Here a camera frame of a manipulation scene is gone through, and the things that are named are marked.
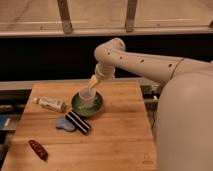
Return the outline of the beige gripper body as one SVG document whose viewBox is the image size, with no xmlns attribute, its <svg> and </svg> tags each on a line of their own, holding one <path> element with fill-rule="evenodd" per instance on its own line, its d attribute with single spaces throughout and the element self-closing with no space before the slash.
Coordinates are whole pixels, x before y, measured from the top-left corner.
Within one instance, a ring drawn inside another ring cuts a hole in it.
<svg viewBox="0 0 213 171">
<path fill-rule="evenodd" d="M 107 80 L 114 78 L 114 67 L 97 64 L 95 67 L 95 75 L 99 80 Z"/>
</svg>

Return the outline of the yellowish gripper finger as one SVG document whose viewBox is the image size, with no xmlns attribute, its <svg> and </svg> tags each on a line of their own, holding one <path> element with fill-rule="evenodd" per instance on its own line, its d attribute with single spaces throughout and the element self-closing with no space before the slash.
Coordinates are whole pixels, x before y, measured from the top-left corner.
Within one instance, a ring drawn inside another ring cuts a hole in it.
<svg viewBox="0 0 213 171">
<path fill-rule="evenodd" d="M 89 84 L 88 84 L 88 86 L 90 87 L 90 88 L 94 88 L 96 85 L 98 85 L 99 84 L 99 80 L 97 79 L 97 77 L 95 76 L 95 75 L 93 75 L 91 78 L 90 78 L 90 80 L 89 80 Z"/>
</svg>

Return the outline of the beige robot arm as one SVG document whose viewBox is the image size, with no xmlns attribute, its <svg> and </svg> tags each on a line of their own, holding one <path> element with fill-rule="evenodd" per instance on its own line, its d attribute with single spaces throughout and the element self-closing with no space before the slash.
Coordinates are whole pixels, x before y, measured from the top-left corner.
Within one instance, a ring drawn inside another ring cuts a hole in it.
<svg viewBox="0 0 213 171">
<path fill-rule="evenodd" d="M 131 53 L 120 38 L 94 50 L 95 75 L 117 68 L 163 85 L 157 108 L 157 171 L 213 171 L 213 63 Z"/>
</svg>

